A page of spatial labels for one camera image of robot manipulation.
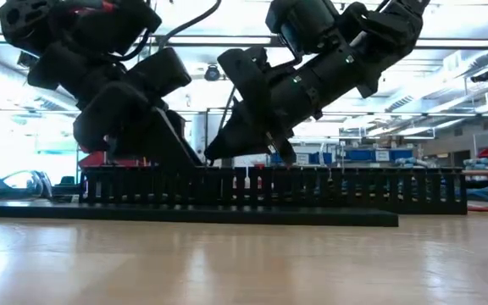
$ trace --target blue bin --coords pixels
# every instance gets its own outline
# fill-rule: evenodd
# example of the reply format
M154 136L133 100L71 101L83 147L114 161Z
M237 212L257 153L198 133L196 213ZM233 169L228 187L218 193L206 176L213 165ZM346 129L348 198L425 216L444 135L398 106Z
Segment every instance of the blue bin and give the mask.
M272 164L282 164L284 163L282 160L281 160L281 157L280 157L280 154L275 152L273 154L270 155L270 162Z
M375 159L374 151L369 149L346 150L346 158L352 161L370 161Z
M323 153L323 158L325 164L332 164L332 153ZM321 160L319 160L319 152L317 153L310 153L310 164L321 164Z

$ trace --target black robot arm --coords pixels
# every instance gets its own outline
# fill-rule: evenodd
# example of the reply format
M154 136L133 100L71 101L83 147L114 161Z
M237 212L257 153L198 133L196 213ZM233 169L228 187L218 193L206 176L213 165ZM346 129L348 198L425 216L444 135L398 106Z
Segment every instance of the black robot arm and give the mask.
M129 71L121 63L161 25L149 1L8 0L0 21L8 43L39 57L28 83L62 86L77 99L74 134L86 150L173 168L201 164L184 139L185 121L162 99L191 82L175 51L160 50Z
M266 24L296 57L317 56L295 69L271 67L264 48L231 49L218 57L242 101L205 156L211 160L275 148L287 164L295 153L292 129L357 87L378 91L381 73L407 56L423 27L430 0L384 1L376 11L352 3L339 14L329 0L274 0Z

